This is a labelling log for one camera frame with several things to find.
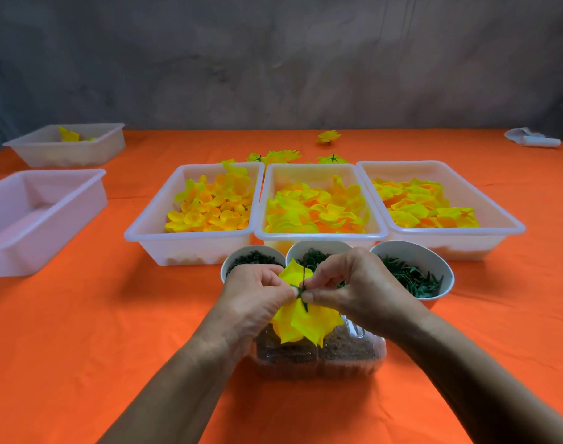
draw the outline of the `bin filled with yellow petals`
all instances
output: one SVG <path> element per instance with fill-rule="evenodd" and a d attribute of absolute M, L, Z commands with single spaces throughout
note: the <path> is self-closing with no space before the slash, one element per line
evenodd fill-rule
<path fill-rule="evenodd" d="M 250 244 L 265 166 L 183 165 L 125 232 L 161 266 L 215 265 Z"/>
<path fill-rule="evenodd" d="M 431 249 L 447 260 L 482 260 L 526 228 L 452 168 L 436 160 L 358 162 L 389 240 Z"/>
<path fill-rule="evenodd" d="M 371 247 L 387 234 L 354 165 L 267 167 L 255 229 L 267 246 L 282 253 L 303 240 Z"/>

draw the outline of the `table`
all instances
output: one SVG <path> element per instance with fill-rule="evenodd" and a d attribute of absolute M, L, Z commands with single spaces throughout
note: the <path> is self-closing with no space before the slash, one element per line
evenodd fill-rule
<path fill-rule="evenodd" d="M 359 160 L 442 160 L 527 226 L 485 261 L 454 262 L 434 308 L 563 414 L 563 144 L 495 130 L 126 131 L 104 168 L 108 207 L 30 277 L 0 278 L 0 443 L 95 442 L 189 338 L 221 288 L 217 266 L 159 267 L 123 233 L 182 164 L 297 149 Z M 27 169 L 0 151 L 0 179 Z M 230 380 L 202 443 L 464 443 L 461 425 L 396 346 L 372 378 Z"/>

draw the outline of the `concrete wall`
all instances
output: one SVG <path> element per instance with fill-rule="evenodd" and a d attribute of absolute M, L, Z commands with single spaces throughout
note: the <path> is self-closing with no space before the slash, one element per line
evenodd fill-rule
<path fill-rule="evenodd" d="M 522 126 L 560 100 L 563 0 L 0 0 L 0 142 Z"/>

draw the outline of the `clear plastic box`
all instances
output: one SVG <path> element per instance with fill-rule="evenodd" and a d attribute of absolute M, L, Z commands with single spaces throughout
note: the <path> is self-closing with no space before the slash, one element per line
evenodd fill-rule
<path fill-rule="evenodd" d="M 264 231 L 267 225 L 265 218 L 267 201 L 273 199 L 277 191 L 287 182 L 296 183 L 300 181 L 307 183 L 312 188 L 330 189 L 334 175 L 339 176 L 345 186 L 361 185 L 362 194 L 366 199 L 366 207 L 370 209 L 370 220 L 366 225 L 365 234 L 268 234 Z M 370 249 L 376 241 L 385 239 L 387 235 L 388 229 L 381 219 L 372 197 L 366 190 L 366 181 L 354 165 L 348 163 L 331 165 L 274 163 L 267 167 L 255 229 L 255 236 L 263 240 L 267 246 L 287 254 L 290 247 L 298 241 L 337 240 L 353 247 L 363 246 Z"/>
<path fill-rule="evenodd" d="M 250 235 L 256 227 L 257 206 L 265 165 L 260 162 L 234 163 L 248 170 L 251 180 L 256 182 L 252 199 L 249 225 L 244 230 L 218 232 L 171 233 L 164 230 L 167 213 L 177 207 L 174 197 L 185 190 L 189 178 L 207 177 L 214 183 L 217 175 L 225 174 L 221 163 L 183 165 L 160 188 L 150 204 L 125 232 L 127 241 L 136 241 L 160 266 L 172 265 L 216 265 L 222 264 L 228 255 L 250 244 Z"/>
<path fill-rule="evenodd" d="M 350 327 L 336 327 L 327 335 L 322 348 L 306 338 L 281 344 L 269 324 L 253 341 L 249 358 L 271 378 L 347 378 L 368 375 L 381 367 L 386 342 L 350 323 Z"/>
<path fill-rule="evenodd" d="M 28 170 L 0 180 L 0 277 L 40 270 L 107 205 L 105 170 Z"/>
<path fill-rule="evenodd" d="M 94 141 L 62 142 L 63 126 Z M 123 123 L 49 125 L 4 143 L 30 167 L 102 165 L 125 148 Z"/>
<path fill-rule="evenodd" d="M 482 260 L 508 235 L 526 228 L 494 201 L 437 160 L 411 162 L 358 162 L 371 197 L 389 227 L 389 240 L 404 240 L 425 246 L 447 260 Z M 395 224 L 374 189 L 372 179 L 402 182 L 412 178 L 429 179 L 444 186 L 444 196 L 453 207 L 471 207 L 479 228 L 402 228 Z"/>

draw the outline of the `white plastic tray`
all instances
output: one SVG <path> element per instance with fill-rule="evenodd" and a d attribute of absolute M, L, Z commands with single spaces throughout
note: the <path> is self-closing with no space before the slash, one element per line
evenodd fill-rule
<path fill-rule="evenodd" d="M 256 182 L 255 195 L 248 227 L 244 230 L 218 232 L 171 233 L 164 230 L 167 213 L 177 207 L 174 197 L 185 190 L 189 178 L 207 177 L 214 183 L 217 175 L 226 170 L 220 163 L 206 165 L 183 165 L 168 178 L 158 194 L 125 232 L 127 241 L 137 241 L 160 266 L 171 265 L 216 265 L 241 247 L 250 244 L 250 235 L 256 226 L 256 211 L 263 182 L 265 165 L 260 162 L 234 163 L 248 170 L 251 180 Z"/>
<path fill-rule="evenodd" d="M 62 142 L 57 126 L 94 141 Z M 102 165 L 125 148 L 123 123 L 50 125 L 4 143 L 30 167 Z"/>
<path fill-rule="evenodd" d="M 105 170 L 28 170 L 0 180 L 0 276 L 40 270 L 107 205 Z"/>
<path fill-rule="evenodd" d="M 346 187 L 352 184 L 361 185 L 362 194 L 366 199 L 366 207 L 370 209 L 370 220 L 366 225 L 365 234 L 268 234 L 264 231 L 267 225 L 265 218 L 267 200 L 273 199 L 277 191 L 287 182 L 296 183 L 300 181 L 307 183 L 312 188 L 330 189 L 333 185 L 332 177 L 334 175 L 339 176 Z M 267 246 L 287 254 L 290 247 L 298 241 L 333 240 L 343 241 L 352 247 L 363 246 L 370 249 L 376 241 L 385 239 L 387 235 L 387 227 L 381 219 L 372 197 L 366 190 L 364 178 L 356 171 L 355 165 L 349 163 L 334 165 L 274 163 L 267 167 L 255 229 L 255 236 L 263 240 Z"/>
<path fill-rule="evenodd" d="M 494 201 L 464 180 L 452 168 L 437 160 L 411 162 L 358 162 L 370 195 L 389 227 L 389 240 L 404 240 L 425 246 L 447 260 L 482 260 L 508 235 L 526 228 Z M 444 196 L 453 207 L 471 207 L 479 228 L 402 228 L 395 224 L 372 184 L 381 178 L 396 182 L 412 178 L 429 179 L 444 186 Z"/>

